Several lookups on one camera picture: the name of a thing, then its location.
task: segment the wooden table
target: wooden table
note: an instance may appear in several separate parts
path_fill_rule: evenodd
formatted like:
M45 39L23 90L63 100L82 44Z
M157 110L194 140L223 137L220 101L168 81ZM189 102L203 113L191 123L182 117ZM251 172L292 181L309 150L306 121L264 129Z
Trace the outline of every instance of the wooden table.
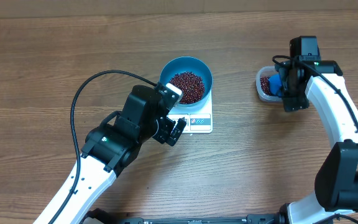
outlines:
M358 107L358 11L0 20L0 223L32 223L71 171L70 105L83 81L108 69L157 81L183 55L213 72L214 131L182 136L175 147L149 140L93 208L232 217L275 213L309 194L330 151L316 110L285 113L255 90L258 70L288 55L299 35L318 36ZM108 75L85 88L75 117L81 146L136 84Z

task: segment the blue scoop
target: blue scoop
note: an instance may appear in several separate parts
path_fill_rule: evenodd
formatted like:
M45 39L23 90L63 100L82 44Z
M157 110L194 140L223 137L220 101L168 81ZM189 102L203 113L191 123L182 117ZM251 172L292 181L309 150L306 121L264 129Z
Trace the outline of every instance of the blue scoop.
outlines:
M275 74L268 79L270 85L270 92L275 96L281 96L281 79L279 74Z

